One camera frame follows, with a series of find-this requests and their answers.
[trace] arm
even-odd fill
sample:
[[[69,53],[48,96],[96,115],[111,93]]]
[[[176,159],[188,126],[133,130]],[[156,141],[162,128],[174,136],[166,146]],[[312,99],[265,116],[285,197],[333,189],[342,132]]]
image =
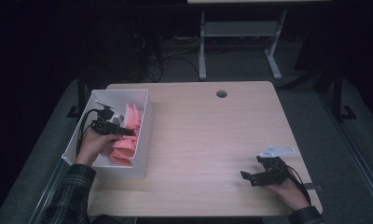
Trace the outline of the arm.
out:
[[[309,204],[297,185],[289,178],[281,185],[268,185],[264,188],[275,192],[280,200],[292,210],[293,213],[288,217],[291,224],[325,223],[317,209]]]
[[[76,164],[70,167],[64,180],[45,211],[42,223],[90,223],[87,215],[90,188],[96,172],[90,168],[98,153],[111,147],[120,135],[99,135],[87,130]]]

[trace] hand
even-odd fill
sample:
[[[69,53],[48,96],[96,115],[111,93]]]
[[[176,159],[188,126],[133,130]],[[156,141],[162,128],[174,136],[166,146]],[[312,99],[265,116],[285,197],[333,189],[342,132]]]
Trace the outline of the hand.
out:
[[[286,178],[281,185],[267,185],[263,188],[275,192],[293,212],[311,206],[297,185],[289,178]]]
[[[94,130],[88,129],[81,143],[81,149],[76,157],[76,164],[91,166],[96,161],[97,155],[113,145],[121,137],[120,134],[99,135]]]

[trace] table leg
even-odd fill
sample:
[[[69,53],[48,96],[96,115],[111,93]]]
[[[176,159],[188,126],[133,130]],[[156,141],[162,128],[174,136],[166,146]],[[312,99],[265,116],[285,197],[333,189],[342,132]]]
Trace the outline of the table leg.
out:
[[[285,21],[286,13],[287,13],[287,10],[283,10],[277,22],[276,28],[274,30],[273,41],[271,42],[270,48],[265,49],[265,55],[266,55],[266,58],[268,59],[271,73],[273,74],[275,79],[282,79],[282,74],[280,73],[279,67],[277,66],[277,63],[274,60],[274,51],[276,50],[277,43],[279,42],[280,34],[282,33],[283,23]]]
[[[206,78],[206,59],[204,57],[204,11],[202,11],[200,22],[199,80],[204,81]]]

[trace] pink fabric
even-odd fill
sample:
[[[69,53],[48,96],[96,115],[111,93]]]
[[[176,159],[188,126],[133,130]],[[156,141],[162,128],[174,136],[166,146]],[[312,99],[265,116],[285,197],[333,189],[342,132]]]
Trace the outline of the pink fabric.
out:
[[[141,127],[141,111],[137,105],[127,103],[126,116],[125,116],[125,128],[137,131],[138,134]],[[121,165],[131,166],[131,160],[135,154],[137,146],[138,136],[127,136],[123,135],[117,140],[112,148],[114,149],[110,154],[110,159]]]

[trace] sleeve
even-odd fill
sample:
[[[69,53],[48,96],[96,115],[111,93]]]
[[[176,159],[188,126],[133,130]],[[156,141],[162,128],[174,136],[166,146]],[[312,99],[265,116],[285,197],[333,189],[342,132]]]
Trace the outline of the sleeve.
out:
[[[90,223],[88,198],[96,172],[89,166],[74,164],[59,185],[41,223]]]
[[[288,217],[291,224],[320,224],[325,223],[317,208],[306,207],[295,211]]]

